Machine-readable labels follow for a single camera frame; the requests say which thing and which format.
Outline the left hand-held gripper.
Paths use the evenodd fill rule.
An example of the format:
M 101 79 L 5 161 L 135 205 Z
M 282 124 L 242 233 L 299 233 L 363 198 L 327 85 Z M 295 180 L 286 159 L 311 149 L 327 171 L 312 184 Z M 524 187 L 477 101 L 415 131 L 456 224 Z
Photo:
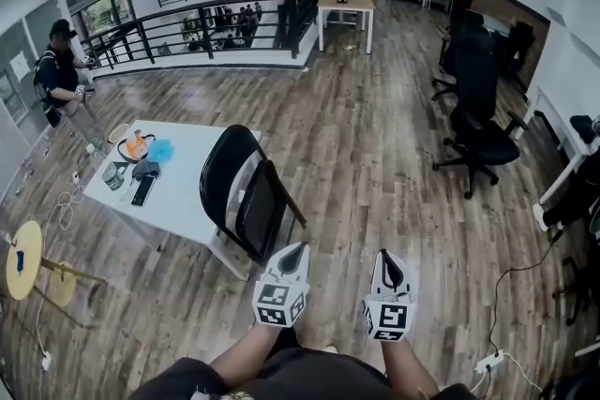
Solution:
M 263 325 L 291 328 L 307 306 L 310 248 L 290 244 L 274 254 L 255 283 L 252 307 Z

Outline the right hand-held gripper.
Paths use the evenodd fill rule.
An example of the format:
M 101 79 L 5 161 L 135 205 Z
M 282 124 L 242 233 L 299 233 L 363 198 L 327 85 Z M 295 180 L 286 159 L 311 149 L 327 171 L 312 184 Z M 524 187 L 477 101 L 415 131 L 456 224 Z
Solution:
M 371 339 L 398 342 L 412 327 L 417 309 L 412 272 L 387 249 L 381 249 L 376 256 L 363 306 Z

